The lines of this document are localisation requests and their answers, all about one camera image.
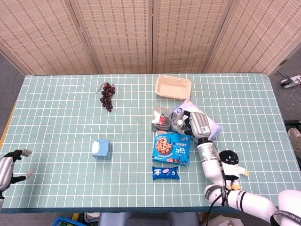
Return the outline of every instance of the black plush head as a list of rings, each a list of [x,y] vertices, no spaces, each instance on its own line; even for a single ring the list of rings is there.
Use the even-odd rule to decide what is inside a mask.
[[[222,162],[229,165],[238,164],[238,155],[231,150],[225,150],[220,153],[220,159]]]

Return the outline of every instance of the clear plastic container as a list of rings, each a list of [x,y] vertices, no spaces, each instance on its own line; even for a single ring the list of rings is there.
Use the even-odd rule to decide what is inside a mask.
[[[168,131],[170,127],[171,110],[166,107],[154,107],[152,120],[151,120],[151,130],[155,132],[156,130]]]

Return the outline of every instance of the grapes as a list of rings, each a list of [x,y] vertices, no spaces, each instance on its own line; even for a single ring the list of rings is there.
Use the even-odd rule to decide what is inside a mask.
[[[111,97],[113,96],[113,94],[115,94],[114,84],[104,82],[100,86],[98,91],[100,91],[102,86],[103,86],[103,90],[101,91],[101,94],[102,94],[103,97],[100,98],[99,100],[102,103],[102,106],[105,107],[105,109],[107,109],[108,112],[111,112],[112,109],[113,109]]]

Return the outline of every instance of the green grid tablecloth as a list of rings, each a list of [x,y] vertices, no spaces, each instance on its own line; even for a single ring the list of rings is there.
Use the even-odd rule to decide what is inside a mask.
[[[250,176],[242,189],[277,205],[285,189],[301,190],[301,176],[283,120],[264,74],[170,74],[192,83],[191,100],[222,126],[219,151],[234,150]],[[152,180],[153,107],[174,108],[181,100],[155,94],[156,74],[26,76],[1,154],[33,150],[15,164],[15,175],[35,174],[5,193],[3,211],[126,210],[177,207],[200,210],[209,203],[196,145],[189,166],[179,166],[180,180]],[[114,83],[111,113],[95,95],[104,82]],[[110,161],[90,155],[94,139],[109,139]]]

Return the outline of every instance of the stuffed penguin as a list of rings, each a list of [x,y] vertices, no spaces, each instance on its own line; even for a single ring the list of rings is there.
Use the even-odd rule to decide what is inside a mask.
[[[249,172],[240,166],[238,166],[238,155],[231,150],[225,150],[220,152],[220,159],[222,161],[222,167],[225,171],[225,179],[227,188],[229,190],[240,190],[239,175],[249,175]]]

